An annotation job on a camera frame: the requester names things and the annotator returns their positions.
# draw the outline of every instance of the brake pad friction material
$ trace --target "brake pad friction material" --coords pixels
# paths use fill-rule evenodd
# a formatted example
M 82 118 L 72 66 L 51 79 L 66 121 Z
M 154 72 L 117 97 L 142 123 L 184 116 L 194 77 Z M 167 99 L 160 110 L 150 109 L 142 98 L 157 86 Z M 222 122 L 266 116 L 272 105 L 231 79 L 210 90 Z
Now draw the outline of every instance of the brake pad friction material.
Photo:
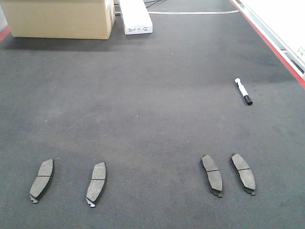
M 87 202 L 90 207 L 95 207 L 101 197 L 107 180 L 106 163 L 101 162 L 94 166 L 91 182 L 87 190 Z
M 234 154 L 230 161 L 243 189 L 252 196 L 255 196 L 255 179 L 247 162 L 239 154 Z
M 223 178 L 213 159 L 209 155 L 204 155 L 201 158 L 201 165 L 206 175 L 210 191 L 218 197 L 223 197 Z
M 30 189 L 30 198 L 34 204 L 37 204 L 39 199 L 48 189 L 54 174 L 54 160 L 44 161 L 38 171 L 38 175 Z

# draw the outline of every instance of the white box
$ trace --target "white box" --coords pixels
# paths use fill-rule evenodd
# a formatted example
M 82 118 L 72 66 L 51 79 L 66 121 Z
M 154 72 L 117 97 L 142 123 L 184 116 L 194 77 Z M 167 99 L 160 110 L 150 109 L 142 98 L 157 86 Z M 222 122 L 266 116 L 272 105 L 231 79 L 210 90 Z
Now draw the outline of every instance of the white box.
M 153 24 L 143 0 L 119 0 L 125 34 L 152 33 Z

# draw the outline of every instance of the cardboard box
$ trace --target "cardboard box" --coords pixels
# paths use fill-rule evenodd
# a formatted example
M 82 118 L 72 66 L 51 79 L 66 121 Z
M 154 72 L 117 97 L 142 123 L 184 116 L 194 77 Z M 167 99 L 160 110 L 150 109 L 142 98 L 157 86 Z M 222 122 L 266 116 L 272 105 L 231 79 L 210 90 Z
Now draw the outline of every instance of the cardboard box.
M 113 0 L 0 0 L 14 37 L 108 39 Z

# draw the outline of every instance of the gray carpet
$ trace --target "gray carpet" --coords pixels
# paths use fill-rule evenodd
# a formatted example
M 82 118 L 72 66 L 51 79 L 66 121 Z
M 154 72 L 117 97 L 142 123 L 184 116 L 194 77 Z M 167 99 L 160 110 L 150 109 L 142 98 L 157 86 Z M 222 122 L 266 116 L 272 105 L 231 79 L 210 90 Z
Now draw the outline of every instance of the gray carpet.
M 167 0 L 150 10 L 235 8 Z M 0 43 L 0 228 L 304 228 L 303 87 L 240 13 L 151 18 L 153 34 L 125 36 L 117 17 L 108 41 Z M 252 168 L 255 197 L 233 153 Z M 209 191 L 203 154 L 222 173 L 223 198 Z M 29 190 L 49 158 L 53 182 L 34 205 Z M 101 161 L 107 187 L 90 208 Z

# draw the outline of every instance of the marker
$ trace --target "marker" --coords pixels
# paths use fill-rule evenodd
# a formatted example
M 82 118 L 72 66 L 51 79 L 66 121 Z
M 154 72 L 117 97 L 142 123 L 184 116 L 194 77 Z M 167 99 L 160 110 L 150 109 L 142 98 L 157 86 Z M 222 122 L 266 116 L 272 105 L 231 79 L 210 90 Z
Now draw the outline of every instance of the marker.
M 239 78 L 236 78 L 235 79 L 235 83 L 237 84 L 240 92 L 242 93 L 244 99 L 246 100 L 247 104 L 250 106 L 252 105 L 252 100 L 248 94 L 248 92 L 246 91 L 246 89 L 244 88 L 244 86 L 242 85 L 242 82 L 240 82 L 240 79 Z

